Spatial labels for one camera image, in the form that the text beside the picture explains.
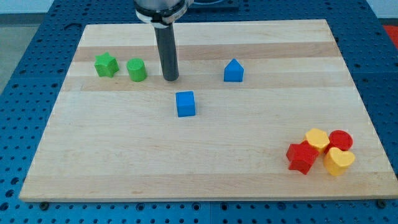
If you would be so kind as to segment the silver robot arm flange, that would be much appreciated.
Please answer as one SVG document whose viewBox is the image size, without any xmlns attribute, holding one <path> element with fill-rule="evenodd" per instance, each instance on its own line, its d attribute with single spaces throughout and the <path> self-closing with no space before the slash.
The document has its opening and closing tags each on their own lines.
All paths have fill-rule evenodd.
<svg viewBox="0 0 398 224">
<path fill-rule="evenodd" d="M 153 26 L 169 26 L 181 18 L 194 0 L 133 0 L 137 17 Z"/>
</svg>

